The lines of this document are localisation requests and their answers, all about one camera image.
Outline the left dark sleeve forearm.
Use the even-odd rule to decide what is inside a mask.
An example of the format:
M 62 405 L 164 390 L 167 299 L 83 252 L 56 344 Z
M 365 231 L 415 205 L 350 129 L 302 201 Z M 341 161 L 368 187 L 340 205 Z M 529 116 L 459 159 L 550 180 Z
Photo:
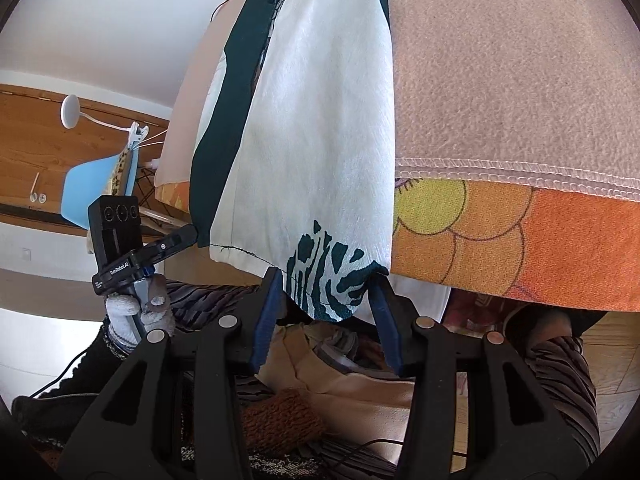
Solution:
M 101 327 L 55 382 L 12 401 L 17 426 L 32 437 L 66 441 L 128 356 Z

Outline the left gloved hand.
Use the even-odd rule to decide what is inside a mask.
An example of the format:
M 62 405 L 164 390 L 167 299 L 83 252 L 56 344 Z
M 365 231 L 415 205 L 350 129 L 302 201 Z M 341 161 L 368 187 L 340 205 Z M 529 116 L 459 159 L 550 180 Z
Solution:
M 172 336 L 176 322 L 171 311 L 167 281 L 162 274 L 112 292 L 105 298 L 107 333 L 122 351 L 130 353 L 153 330 Z

